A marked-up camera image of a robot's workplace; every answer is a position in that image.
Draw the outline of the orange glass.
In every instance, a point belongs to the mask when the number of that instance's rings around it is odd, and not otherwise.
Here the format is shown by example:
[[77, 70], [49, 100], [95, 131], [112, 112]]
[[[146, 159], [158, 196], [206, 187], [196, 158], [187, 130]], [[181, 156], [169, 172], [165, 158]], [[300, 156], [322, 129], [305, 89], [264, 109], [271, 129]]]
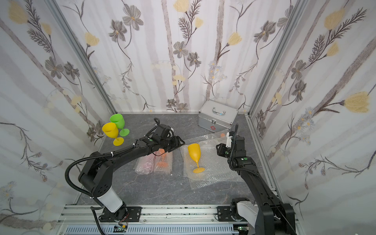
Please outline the orange glass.
[[159, 149], [155, 152], [154, 172], [170, 174], [172, 171], [173, 153]]

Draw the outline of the amber glass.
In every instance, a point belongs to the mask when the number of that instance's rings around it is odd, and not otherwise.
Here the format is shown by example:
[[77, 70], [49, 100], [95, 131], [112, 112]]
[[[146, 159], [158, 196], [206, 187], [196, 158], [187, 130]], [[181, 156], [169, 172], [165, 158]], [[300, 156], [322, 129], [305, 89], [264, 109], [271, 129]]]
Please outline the amber glass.
[[193, 170], [193, 173], [199, 174], [205, 171], [205, 168], [199, 166], [201, 159], [201, 149], [199, 144], [191, 144], [188, 146], [189, 156], [196, 163], [197, 168]]

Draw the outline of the pink glass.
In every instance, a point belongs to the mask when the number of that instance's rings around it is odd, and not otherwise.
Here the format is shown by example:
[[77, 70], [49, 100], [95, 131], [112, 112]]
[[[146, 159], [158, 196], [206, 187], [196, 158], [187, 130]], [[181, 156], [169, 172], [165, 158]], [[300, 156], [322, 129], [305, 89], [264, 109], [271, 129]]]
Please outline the pink glass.
[[135, 166], [135, 172], [141, 175], [148, 175], [154, 170], [155, 155], [149, 154], [147, 156], [140, 157]]

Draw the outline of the green plastic wine glass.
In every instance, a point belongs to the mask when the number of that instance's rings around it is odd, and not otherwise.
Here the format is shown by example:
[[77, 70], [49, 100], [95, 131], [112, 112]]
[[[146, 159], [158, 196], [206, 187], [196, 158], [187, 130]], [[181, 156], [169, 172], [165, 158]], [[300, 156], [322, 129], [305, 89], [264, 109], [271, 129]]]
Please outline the green plastic wine glass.
[[110, 117], [110, 122], [114, 123], [116, 127], [119, 129], [119, 135], [121, 137], [127, 136], [130, 131], [125, 127], [125, 121], [122, 114], [114, 114]]

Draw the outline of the yellow glass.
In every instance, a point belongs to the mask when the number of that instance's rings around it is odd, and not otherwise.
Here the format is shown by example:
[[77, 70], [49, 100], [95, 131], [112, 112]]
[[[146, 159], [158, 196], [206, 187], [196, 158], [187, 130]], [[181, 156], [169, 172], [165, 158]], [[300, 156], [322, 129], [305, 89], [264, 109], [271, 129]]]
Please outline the yellow glass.
[[102, 131], [107, 137], [113, 139], [114, 146], [121, 146], [124, 143], [124, 139], [119, 137], [118, 128], [115, 123], [106, 123], [103, 125]]

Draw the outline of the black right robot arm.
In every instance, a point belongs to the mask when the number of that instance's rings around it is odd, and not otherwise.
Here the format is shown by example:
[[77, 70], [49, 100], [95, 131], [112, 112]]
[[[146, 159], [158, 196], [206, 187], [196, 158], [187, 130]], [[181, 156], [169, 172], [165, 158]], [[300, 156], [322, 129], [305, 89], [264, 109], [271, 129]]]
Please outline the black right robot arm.
[[255, 235], [295, 235], [295, 212], [282, 202], [260, 176], [255, 161], [246, 156], [245, 140], [234, 131], [228, 132], [225, 144], [216, 146], [218, 156], [225, 157], [229, 168], [238, 173], [250, 189], [257, 206], [238, 200], [233, 217], [244, 218], [254, 228]]

